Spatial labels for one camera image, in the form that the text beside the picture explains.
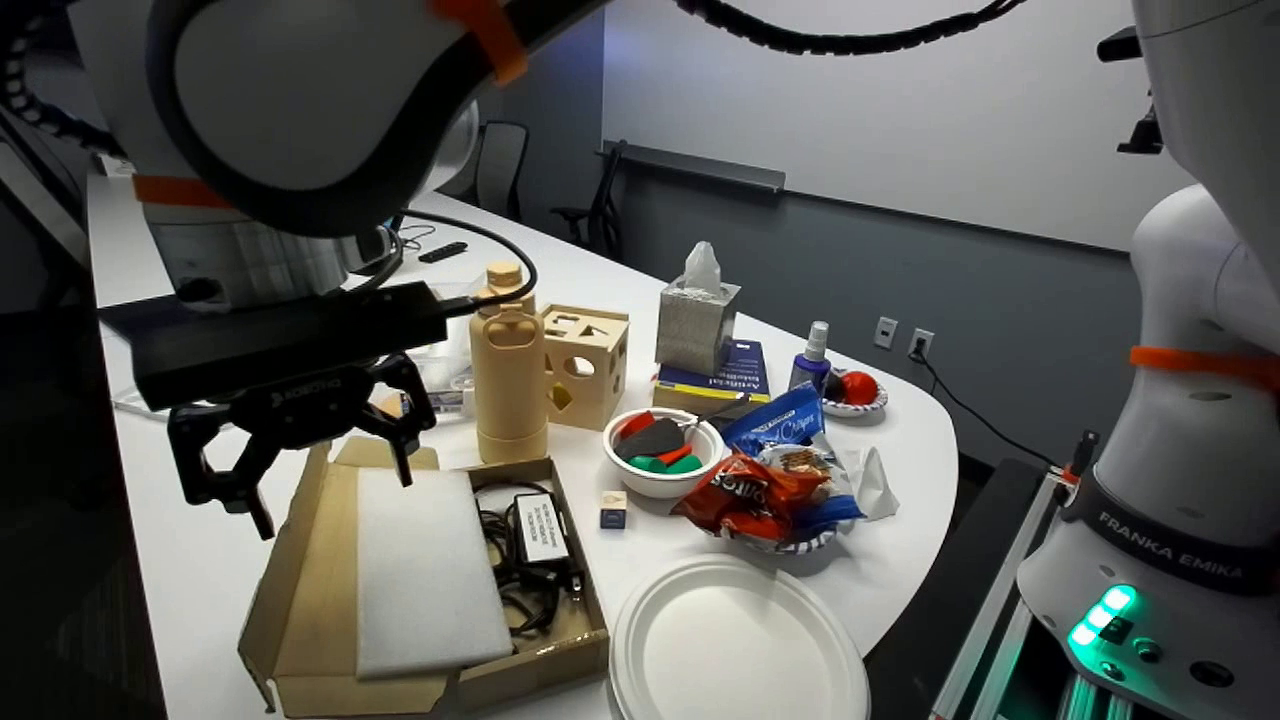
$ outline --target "white plate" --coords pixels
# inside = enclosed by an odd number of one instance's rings
[[[791,577],[692,558],[620,614],[609,684],[627,720],[864,720],[871,686],[830,611]]]
[[[851,419],[878,419],[887,397],[878,393],[871,405],[841,405],[841,399],[825,399],[829,417],[851,417]]]

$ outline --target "open cardboard box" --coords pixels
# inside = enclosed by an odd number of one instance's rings
[[[582,547],[568,518],[568,551],[582,566],[582,597],[560,601],[542,640],[517,640],[511,656],[467,665],[450,676],[420,670],[395,678],[356,676],[356,478],[359,469],[393,469],[379,439],[353,435],[337,461],[312,447],[305,478],[291,494],[289,523],[276,535],[263,581],[250,597],[241,658],[268,708],[291,720],[317,715],[423,715],[450,686],[460,705],[517,701],[563,678],[582,678],[609,666],[609,628]],[[435,451],[410,455],[416,472],[435,469]],[[471,486],[499,476],[551,478],[563,503],[551,461],[471,469]]]

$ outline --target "cable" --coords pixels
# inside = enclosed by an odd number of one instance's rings
[[[511,492],[505,512],[493,512],[479,503],[485,492]],[[570,554],[563,558],[537,558],[523,547],[523,526],[518,526],[518,494],[542,494],[556,507],[556,526],[568,526],[568,512],[560,503],[560,494],[537,478],[517,478],[517,476],[497,476],[489,483],[475,486],[475,512],[479,512],[479,526],[489,540],[489,563],[493,563],[493,581],[499,586],[499,601],[509,611],[517,611],[518,618],[511,625],[509,614],[509,631],[511,636],[547,636],[556,609],[560,609],[560,591],[578,597],[578,563]]]
[[[727,34],[745,34],[758,46],[771,50],[791,50],[791,56],[878,56],[878,50],[903,50],[903,46],[919,46],[919,45],[936,45],[945,34],[961,34],[961,33],[976,33],[981,25],[1018,8],[1024,0],[991,0],[976,10],[956,10],[956,14],[941,14],[930,25],[914,25],[903,33],[866,33],[866,34],[816,34],[816,33],[791,33],[791,29],[776,29],[753,10],[741,10],[722,0],[675,0],[687,14],[708,18],[710,29],[727,33]]]
[[[37,148],[37,134],[26,134],[18,127],[14,116],[0,112],[0,142],[14,148],[32,170],[47,182],[47,193],[68,208],[68,217],[84,217],[84,200],[70,196],[68,187],[80,187],[80,176],[68,166],[68,156],[65,153],[40,153]]]
[[[518,301],[518,297],[529,297],[537,287],[537,263],[511,241],[497,237],[493,226],[479,226],[479,223],[467,223],[467,219],[450,219],[450,217],[435,217],[435,210],[416,210],[416,208],[406,208],[402,217],[429,219],[429,223],[450,223],[450,226],[489,237],[493,243],[509,249],[523,263],[523,285],[518,287],[511,287],[505,297],[447,297],[447,301],[439,301],[444,315],[471,315],[471,311],[493,307],[493,305],[511,305],[511,301]]]
[[[365,285],[356,285],[353,293],[383,287],[395,277],[401,263],[402,263],[402,241],[393,237],[393,257]]]
[[[109,153],[109,156],[124,156],[116,134],[102,131],[102,127],[92,127],[74,116],[68,116],[65,108],[54,105],[42,105],[32,89],[26,89],[26,50],[37,46],[40,39],[40,29],[68,10],[74,0],[26,0],[26,5],[14,5],[9,18],[12,34],[0,39],[0,66],[2,66],[2,80],[0,80],[0,105],[32,124],[32,127],[42,127],[51,134],[70,134],[74,142],[92,148],[92,153]]]
[[[1018,439],[1011,439],[1011,435],[998,432],[984,412],[976,412],[973,405],[964,405],[964,399],[948,387],[948,380],[927,365],[927,356],[914,356],[914,365],[927,367],[930,385],[936,385],[956,409],[964,409],[973,419],[981,419],[981,422],[984,422],[991,435],[998,435],[1006,447],[1014,447],[1014,451],[1024,451],[1024,455],[1035,455],[1042,469],[1055,464],[1051,455],[1042,455],[1042,451],[1018,442]]]

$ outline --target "light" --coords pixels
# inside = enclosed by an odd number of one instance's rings
[[[1096,645],[1096,628],[1074,625],[1070,645],[1079,645],[1079,648]]]
[[[1117,614],[1108,611],[1108,609],[1093,609],[1086,614],[1084,614],[1084,625],[1086,628],[1108,628]]]
[[[1113,611],[1125,611],[1127,605],[1135,605],[1135,586],[1131,585],[1117,585],[1117,586],[1108,586],[1102,605]]]

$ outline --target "black device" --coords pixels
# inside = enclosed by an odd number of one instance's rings
[[[479,526],[485,526],[489,554],[493,554],[493,581],[505,597],[509,614],[517,614],[517,625],[509,625],[509,631],[511,636],[542,636],[556,618],[560,591],[568,591],[568,597],[582,591],[582,566],[568,551],[568,544],[570,544],[568,540],[568,512],[563,512],[560,494],[537,478],[509,476],[509,478],[485,483],[479,492],[517,492],[509,501],[509,507],[489,512],[475,501],[475,512],[479,512]],[[518,515],[523,494],[542,494],[551,503],[551,523],[542,523],[542,533],[556,533],[563,540],[563,554],[537,554],[529,547],[523,515]]]
[[[450,241],[450,243],[439,243],[439,249],[420,251],[416,259],[420,259],[420,263],[439,263],[439,259],[460,257],[460,251],[467,251],[467,243],[464,243],[464,241]]]
[[[132,374],[146,409],[166,412],[166,439],[187,503],[218,501],[270,535],[256,483],[278,447],[306,447],[347,429],[383,435],[401,483],[406,451],[435,422],[429,393],[402,347],[444,338],[444,307],[423,285],[338,293],[321,301],[198,315],[180,301],[102,307],[102,325],[132,345]],[[386,385],[402,412],[368,405]],[[212,469],[202,447],[225,422],[248,432],[232,469]]]

